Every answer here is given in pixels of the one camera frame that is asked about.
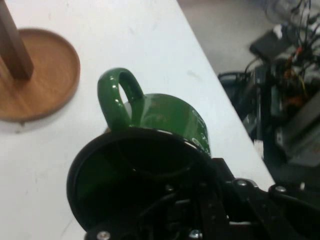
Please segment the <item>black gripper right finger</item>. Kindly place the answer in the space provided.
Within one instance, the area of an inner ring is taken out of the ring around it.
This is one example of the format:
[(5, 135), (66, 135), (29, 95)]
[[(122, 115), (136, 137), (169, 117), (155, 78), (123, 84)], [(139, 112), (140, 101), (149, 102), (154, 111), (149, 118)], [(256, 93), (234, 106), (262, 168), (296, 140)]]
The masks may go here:
[(222, 158), (199, 163), (204, 191), (200, 203), (204, 240), (318, 240), (320, 193), (274, 184), (267, 191), (235, 178)]

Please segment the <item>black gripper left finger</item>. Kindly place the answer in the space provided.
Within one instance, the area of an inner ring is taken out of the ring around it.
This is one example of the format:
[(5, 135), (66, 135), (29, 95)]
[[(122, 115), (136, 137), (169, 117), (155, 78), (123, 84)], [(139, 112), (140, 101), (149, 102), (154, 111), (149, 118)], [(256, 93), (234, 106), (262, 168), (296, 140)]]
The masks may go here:
[(86, 240), (203, 239), (193, 201), (170, 185), (166, 190), (113, 187), (96, 191), (94, 201), (98, 220)]

